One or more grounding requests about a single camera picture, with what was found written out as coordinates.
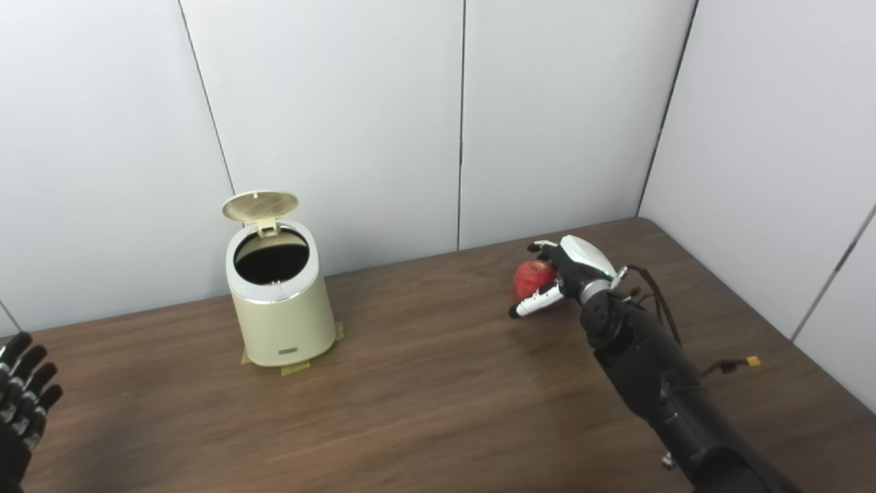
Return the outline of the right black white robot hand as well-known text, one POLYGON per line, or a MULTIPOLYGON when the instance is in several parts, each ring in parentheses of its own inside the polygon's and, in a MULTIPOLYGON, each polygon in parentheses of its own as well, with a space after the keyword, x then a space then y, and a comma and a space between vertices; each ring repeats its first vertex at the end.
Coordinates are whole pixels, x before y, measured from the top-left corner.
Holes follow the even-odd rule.
POLYGON ((594 244, 573 235, 563 236, 559 242, 536 240, 528 245, 528 252, 554 268, 554 277, 510 306, 508 315, 512 319, 529 316, 561 299, 584 305, 594 294, 617 288, 625 271, 614 268, 594 244))

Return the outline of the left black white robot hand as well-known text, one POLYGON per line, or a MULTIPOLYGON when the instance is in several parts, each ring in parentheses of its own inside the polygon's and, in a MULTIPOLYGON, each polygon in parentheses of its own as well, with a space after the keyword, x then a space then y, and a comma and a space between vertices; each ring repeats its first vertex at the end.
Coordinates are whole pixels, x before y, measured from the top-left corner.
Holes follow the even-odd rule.
POLYGON ((57 366, 30 333, 18 333, 1 357, 1 491, 22 492, 34 450, 46 434, 48 414, 64 393, 53 383, 57 366))

